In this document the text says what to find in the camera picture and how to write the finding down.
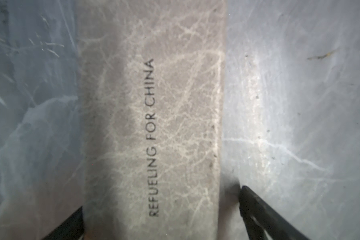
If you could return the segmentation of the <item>grey rectangular eyeglass case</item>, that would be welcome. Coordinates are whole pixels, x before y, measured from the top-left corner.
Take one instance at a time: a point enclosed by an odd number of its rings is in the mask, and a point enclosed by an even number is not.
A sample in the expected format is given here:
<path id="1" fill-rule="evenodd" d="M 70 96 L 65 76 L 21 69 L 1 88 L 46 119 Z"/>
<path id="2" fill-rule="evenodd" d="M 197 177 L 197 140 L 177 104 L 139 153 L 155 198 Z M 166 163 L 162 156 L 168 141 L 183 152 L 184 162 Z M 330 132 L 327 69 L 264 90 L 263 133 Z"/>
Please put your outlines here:
<path id="1" fill-rule="evenodd" d="M 77 1 L 85 239 L 218 236 L 225 1 Z"/>

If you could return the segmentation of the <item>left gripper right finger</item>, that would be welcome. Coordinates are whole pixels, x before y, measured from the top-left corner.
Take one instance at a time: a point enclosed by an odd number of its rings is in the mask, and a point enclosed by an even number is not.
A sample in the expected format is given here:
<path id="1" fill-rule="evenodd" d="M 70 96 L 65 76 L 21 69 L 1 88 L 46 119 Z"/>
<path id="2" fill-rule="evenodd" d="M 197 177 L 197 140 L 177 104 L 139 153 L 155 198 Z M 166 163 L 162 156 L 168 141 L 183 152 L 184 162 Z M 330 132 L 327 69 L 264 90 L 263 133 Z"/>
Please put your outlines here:
<path id="1" fill-rule="evenodd" d="M 247 186 L 239 193 L 239 210 L 250 240 L 308 240 Z"/>

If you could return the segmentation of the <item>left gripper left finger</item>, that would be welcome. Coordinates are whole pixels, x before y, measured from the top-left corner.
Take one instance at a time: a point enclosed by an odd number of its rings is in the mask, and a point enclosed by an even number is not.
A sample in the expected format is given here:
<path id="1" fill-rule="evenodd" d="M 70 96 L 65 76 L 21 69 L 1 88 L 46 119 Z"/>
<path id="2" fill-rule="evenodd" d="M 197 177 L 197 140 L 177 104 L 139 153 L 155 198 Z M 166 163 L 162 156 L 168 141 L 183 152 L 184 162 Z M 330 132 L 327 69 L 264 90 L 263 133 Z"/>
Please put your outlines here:
<path id="1" fill-rule="evenodd" d="M 83 207 L 80 207 L 42 240 L 81 240 L 83 236 Z"/>

